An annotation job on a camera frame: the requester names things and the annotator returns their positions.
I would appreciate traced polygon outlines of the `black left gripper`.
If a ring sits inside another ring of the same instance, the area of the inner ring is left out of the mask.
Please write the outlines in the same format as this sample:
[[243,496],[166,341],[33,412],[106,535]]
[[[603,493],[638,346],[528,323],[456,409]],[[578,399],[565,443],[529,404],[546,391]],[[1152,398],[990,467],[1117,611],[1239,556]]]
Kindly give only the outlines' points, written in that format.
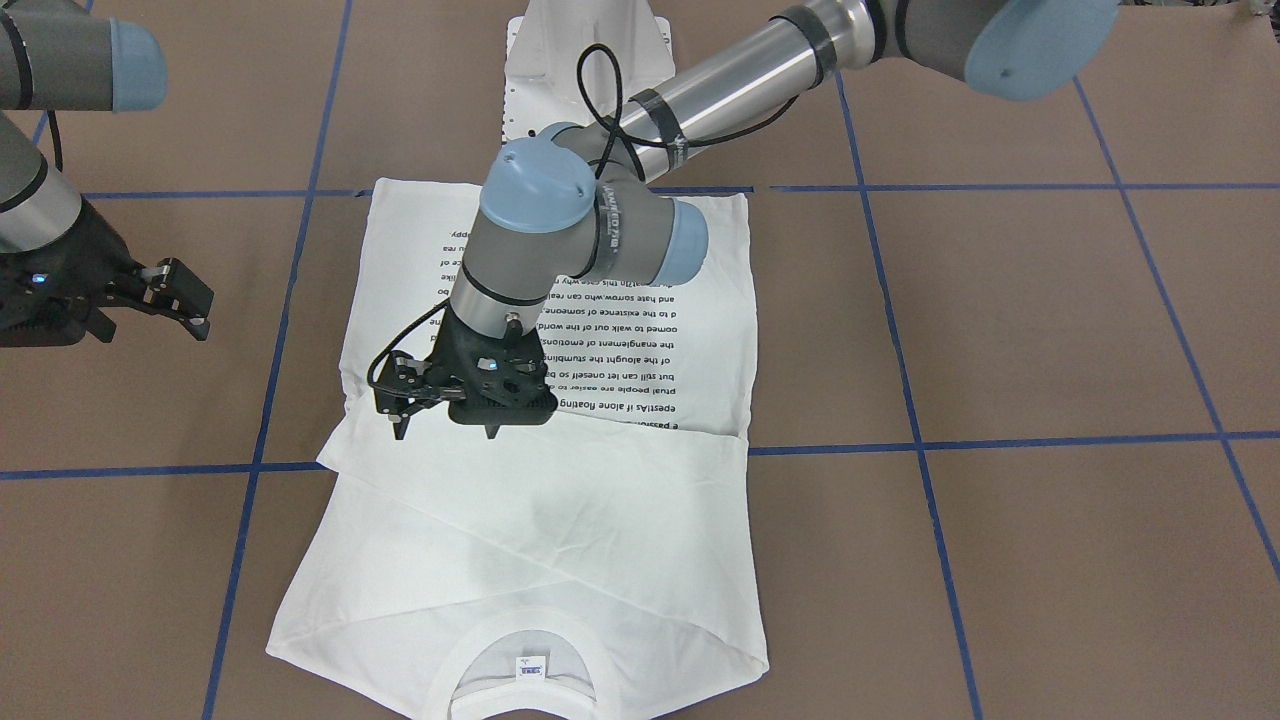
[[[419,361],[396,346],[431,316],[443,313],[435,348]],[[435,306],[408,324],[374,359],[374,402],[387,416],[396,439],[403,439],[410,418],[440,404],[452,421],[484,427],[488,439],[502,425],[547,423],[559,401],[547,383],[547,364],[535,329],[516,313],[492,338],[471,331],[445,306]]]

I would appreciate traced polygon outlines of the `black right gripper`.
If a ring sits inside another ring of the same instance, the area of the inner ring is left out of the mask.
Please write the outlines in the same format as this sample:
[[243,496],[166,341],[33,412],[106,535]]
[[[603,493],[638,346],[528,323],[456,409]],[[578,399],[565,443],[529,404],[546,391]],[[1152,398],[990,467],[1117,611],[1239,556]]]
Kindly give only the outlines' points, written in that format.
[[115,324],[102,307],[133,307],[178,320],[197,341],[210,333],[214,292],[182,260],[160,265],[160,302],[145,300],[143,265],[123,238],[83,200],[79,215],[58,240],[41,249],[5,252],[1,260],[1,346],[52,347],[102,342]]

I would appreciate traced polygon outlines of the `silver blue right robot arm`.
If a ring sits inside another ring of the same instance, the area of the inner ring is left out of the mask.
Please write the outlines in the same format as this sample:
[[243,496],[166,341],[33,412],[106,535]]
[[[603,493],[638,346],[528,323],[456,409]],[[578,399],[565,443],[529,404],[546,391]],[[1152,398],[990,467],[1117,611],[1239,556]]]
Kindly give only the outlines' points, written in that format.
[[[166,96],[166,60],[145,27],[95,17],[74,1],[5,1],[4,111],[146,111]],[[1,342],[56,347],[86,336],[108,343],[108,307],[166,316],[209,337],[214,293],[183,261],[134,260],[122,236],[12,119],[1,123]]]

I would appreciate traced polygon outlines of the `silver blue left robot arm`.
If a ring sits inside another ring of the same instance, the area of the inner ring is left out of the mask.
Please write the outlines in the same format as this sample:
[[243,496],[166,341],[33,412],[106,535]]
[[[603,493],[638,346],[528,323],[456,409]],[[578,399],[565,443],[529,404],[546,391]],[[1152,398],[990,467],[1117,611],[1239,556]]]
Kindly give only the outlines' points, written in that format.
[[479,208],[434,347],[417,360],[393,340],[370,363],[376,410],[397,439],[413,414],[444,404],[452,421],[547,423],[536,323],[553,284],[675,286],[700,270],[704,215],[646,183],[704,149],[765,128],[842,69],[900,56],[1010,101],[1043,97],[1102,49],[1115,1],[809,1],[654,88],[617,90],[590,126],[559,123],[509,141]]

